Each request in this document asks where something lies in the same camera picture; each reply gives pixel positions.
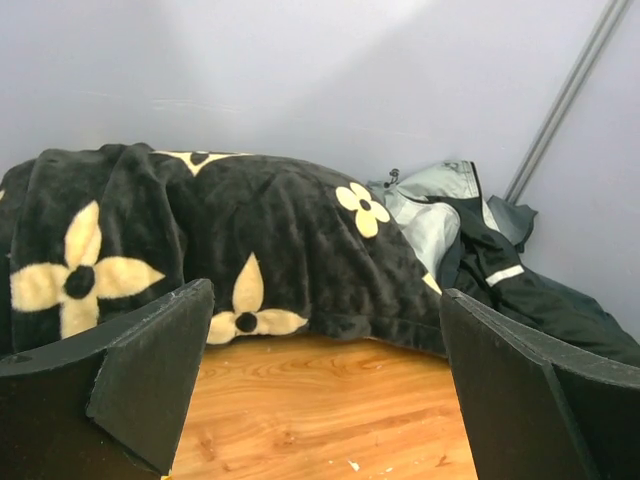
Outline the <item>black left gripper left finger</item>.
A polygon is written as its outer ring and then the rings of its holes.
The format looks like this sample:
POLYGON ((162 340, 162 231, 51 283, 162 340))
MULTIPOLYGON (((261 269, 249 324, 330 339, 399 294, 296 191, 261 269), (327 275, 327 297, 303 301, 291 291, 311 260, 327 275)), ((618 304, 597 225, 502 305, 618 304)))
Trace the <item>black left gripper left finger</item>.
POLYGON ((2 478, 169 474, 213 307, 211 282, 194 280, 81 334, 4 358, 2 478))

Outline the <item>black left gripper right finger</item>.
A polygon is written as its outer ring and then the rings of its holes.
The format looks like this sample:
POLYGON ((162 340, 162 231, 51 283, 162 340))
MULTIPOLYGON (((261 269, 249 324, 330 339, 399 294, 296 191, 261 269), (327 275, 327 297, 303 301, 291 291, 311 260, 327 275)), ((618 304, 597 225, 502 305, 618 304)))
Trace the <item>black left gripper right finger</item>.
POLYGON ((440 318, 478 478, 638 478, 638 368, 454 289, 440 318))

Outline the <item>dark grey zip jacket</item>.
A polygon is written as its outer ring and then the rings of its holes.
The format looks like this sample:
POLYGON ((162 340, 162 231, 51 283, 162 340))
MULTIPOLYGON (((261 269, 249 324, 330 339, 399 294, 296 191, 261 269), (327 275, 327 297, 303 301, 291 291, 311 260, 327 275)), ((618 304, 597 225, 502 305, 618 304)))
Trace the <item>dark grey zip jacket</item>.
POLYGON ((473 162, 443 161, 403 180, 367 185, 441 289, 457 289, 575 347, 638 365, 638 342, 594 298, 522 263, 536 213, 496 196, 484 199, 473 162))

